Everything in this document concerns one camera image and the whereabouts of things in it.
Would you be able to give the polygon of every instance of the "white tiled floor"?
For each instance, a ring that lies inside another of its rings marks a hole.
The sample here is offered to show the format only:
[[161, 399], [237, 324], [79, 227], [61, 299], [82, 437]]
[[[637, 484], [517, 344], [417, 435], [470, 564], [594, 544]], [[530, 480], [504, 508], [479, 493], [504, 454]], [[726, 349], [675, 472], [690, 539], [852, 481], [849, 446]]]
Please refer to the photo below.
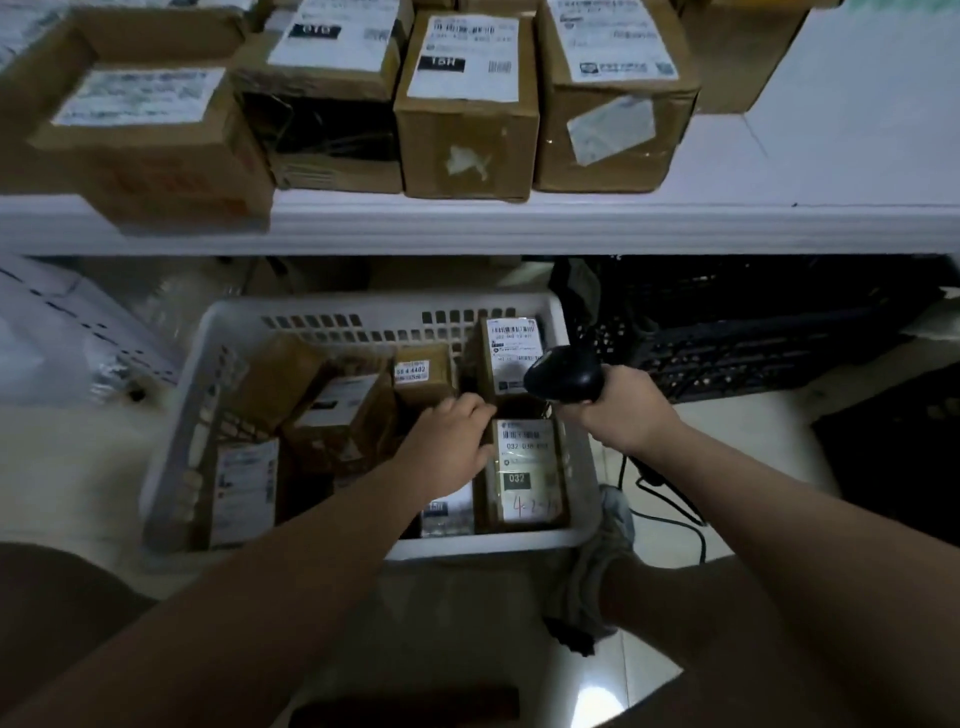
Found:
[[[830, 489], [828, 468], [796, 396], [771, 393], [682, 405], [692, 424], [774, 467]], [[74, 551], [136, 589], [164, 597], [191, 575], [155, 575], [139, 565], [136, 495], [160, 406], [101, 410], [0, 408], [0, 540]], [[614, 482], [619, 456], [594, 449], [600, 479]], [[635, 509], [672, 517], [633, 487]], [[695, 536], [637, 520], [637, 553], [655, 566], [696, 562]], [[708, 556], [729, 553], [708, 529]], [[591, 658], [553, 642], [540, 602], [562, 554], [492, 559], [468, 566], [402, 566], [386, 571], [303, 695], [376, 692], [500, 682], [521, 689], [528, 725], [588, 728], [636, 703], [678, 669], [631, 636], [601, 643]]]

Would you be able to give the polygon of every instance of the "shoe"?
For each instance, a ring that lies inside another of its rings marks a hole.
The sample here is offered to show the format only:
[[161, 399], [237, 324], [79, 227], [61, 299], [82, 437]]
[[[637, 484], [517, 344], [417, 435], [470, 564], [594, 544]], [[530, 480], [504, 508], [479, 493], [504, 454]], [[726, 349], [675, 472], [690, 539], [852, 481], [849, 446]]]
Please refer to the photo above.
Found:
[[598, 640], [616, 632], [600, 615], [600, 582], [610, 563], [634, 553], [634, 516], [623, 491], [600, 486], [602, 517], [592, 538], [580, 546], [573, 569], [547, 599], [543, 623], [560, 643], [584, 657]]

